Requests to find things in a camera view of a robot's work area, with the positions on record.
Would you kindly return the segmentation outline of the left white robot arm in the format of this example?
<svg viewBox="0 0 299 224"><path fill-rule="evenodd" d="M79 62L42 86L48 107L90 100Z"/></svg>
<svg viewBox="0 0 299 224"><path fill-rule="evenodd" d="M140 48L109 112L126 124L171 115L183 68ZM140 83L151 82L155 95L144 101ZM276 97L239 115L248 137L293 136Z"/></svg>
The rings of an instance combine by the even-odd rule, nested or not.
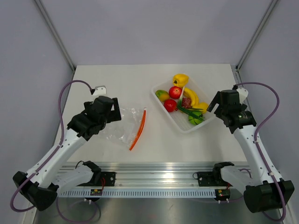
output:
<svg viewBox="0 0 299 224"><path fill-rule="evenodd" d="M95 186L101 183L101 168L85 161L79 168L57 176L65 162L90 138L99 134L106 124L120 121L121 112L117 98L99 96L84 102L84 110L75 115L67 125L61 142L27 172L18 171L13 181L21 193L39 211L49 208L60 193L81 184Z"/></svg>

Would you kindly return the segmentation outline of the red pomegranate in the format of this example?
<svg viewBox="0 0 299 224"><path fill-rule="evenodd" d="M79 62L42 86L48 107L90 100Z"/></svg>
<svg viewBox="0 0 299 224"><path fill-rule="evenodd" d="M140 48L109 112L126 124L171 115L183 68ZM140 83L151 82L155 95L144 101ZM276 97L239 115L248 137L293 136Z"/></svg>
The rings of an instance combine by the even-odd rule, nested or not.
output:
<svg viewBox="0 0 299 224"><path fill-rule="evenodd" d="M177 102L173 99L165 100L164 107L167 110L167 112L174 112L177 110Z"/></svg>

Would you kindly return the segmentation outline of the red apple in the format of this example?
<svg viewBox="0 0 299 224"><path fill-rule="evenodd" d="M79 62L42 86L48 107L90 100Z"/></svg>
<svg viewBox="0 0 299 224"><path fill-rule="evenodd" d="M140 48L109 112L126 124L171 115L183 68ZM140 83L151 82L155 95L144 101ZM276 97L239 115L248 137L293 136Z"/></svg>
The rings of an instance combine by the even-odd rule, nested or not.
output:
<svg viewBox="0 0 299 224"><path fill-rule="evenodd" d="M172 99L179 99L182 93L182 89L177 86L173 86L169 89L169 96Z"/></svg>

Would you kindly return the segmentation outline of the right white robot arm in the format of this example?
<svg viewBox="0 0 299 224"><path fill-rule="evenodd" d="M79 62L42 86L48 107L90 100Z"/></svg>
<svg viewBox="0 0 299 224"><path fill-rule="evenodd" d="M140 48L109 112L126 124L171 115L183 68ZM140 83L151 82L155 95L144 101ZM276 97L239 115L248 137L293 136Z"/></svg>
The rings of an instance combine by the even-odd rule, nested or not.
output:
<svg viewBox="0 0 299 224"><path fill-rule="evenodd" d="M238 90L218 91L207 111L214 112L229 128L241 146L251 170L243 174L231 162L216 163L212 180L218 185L225 182L242 193L247 208L252 213L285 209L294 192L291 181L285 181L271 162L261 142L256 121L243 103L248 92Z"/></svg>

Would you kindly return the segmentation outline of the green spring onion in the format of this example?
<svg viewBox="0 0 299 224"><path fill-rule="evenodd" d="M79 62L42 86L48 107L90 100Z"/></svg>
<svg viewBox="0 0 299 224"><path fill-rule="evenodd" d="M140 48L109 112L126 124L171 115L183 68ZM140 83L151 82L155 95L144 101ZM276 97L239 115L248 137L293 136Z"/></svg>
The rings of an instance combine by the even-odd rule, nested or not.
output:
<svg viewBox="0 0 299 224"><path fill-rule="evenodd" d="M177 109L180 110L181 112L187 114L187 115L196 117L196 115L193 114L193 112L199 112L199 109L193 109L193 108L186 109L186 108L183 108L182 105L181 105L181 103L182 103L182 98L183 98L183 93L184 93L184 88L185 88L185 86L183 87L183 89L182 89L182 93L181 93L181 95L180 95L180 98L178 99L178 102L177 102Z"/></svg>

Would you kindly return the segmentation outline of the yellow bell pepper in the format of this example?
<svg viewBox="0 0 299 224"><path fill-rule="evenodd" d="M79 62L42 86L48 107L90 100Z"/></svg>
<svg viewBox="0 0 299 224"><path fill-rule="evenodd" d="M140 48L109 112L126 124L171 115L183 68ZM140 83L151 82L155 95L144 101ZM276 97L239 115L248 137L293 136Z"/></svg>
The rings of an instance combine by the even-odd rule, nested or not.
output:
<svg viewBox="0 0 299 224"><path fill-rule="evenodd" d="M176 74L172 79L173 85L179 88L183 88L188 81L189 77L186 74Z"/></svg>

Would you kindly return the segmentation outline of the purple grape bunch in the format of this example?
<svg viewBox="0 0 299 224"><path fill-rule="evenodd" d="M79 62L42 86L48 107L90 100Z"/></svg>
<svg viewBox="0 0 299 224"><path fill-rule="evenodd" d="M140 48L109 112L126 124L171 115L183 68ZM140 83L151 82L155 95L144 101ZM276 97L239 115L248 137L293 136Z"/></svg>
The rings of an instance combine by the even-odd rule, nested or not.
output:
<svg viewBox="0 0 299 224"><path fill-rule="evenodd" d="M190 98L182 98L181 105L183 108L186 108L186 109L192 108L191 103L192 103L192 100Z"/></svg>

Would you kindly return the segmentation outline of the clear orange-zip bag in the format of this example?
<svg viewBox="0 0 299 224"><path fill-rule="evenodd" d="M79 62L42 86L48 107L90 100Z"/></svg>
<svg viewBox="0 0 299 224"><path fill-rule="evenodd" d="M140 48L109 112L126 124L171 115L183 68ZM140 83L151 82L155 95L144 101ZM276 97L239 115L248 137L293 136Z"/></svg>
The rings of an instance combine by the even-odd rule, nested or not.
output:
<svg viewBox="0 0 299 224"><path fill-rule="evenodd" d="M100 132L100 137L132 151L145 127L147 108L125 107L120 112L121 120L107 124Z"/></svg>

